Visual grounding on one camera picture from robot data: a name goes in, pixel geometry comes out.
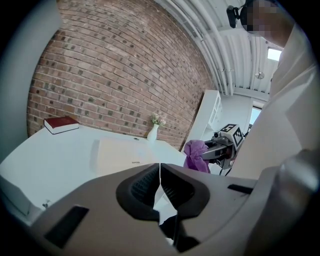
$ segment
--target white bookshelf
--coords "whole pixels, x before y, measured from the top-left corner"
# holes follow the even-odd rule
[[[217,90],[206,90],[186,142],[190,140],[208,141],[220,129],[222,116],[221,96]]]

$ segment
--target window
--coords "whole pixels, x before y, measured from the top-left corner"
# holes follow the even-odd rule
[[[281,53],[282,53],[282,51],[280,51],[280,50],[268,48],[268,59],[278,62],[280,59]]]
[[[250,132],[250,129],[251,129],[252,125],[255,123],[258,116],[260,115],[260,112],[261,112],[261,108],[259,108],[257,106],[253,106],[252,111],[251,111],[251,118],[250,118],[248,132]]]

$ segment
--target purple towel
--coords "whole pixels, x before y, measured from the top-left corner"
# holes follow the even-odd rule
[[[207,152],[208,146],[202,140],[192,139],[184,146],[186,158],[183,167],[203,173],[210,173],[209,161],[202,159],[202,154]]]

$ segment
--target book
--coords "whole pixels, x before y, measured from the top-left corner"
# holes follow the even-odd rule
[[[79,122],[69,116],[46,118],[43,123],[52,134],[60,134],[79,128]]]

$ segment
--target white tabletop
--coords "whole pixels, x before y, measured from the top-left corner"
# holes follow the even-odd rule
[[[55,135],[46,128],[38,131],[0,164],[0,175],[20,188],[34,206],[43,209],[46,200],[54,203],[83,183],[101,176],[95,160],[99,141],[107,138],[144,144],[158,163],[183,166],[185,161],[185,155],[165,141],[152,143],[139,137],[137,141],[133,136],[80,125],[79,129]],[[10,190],[2,191],[15,203]]]

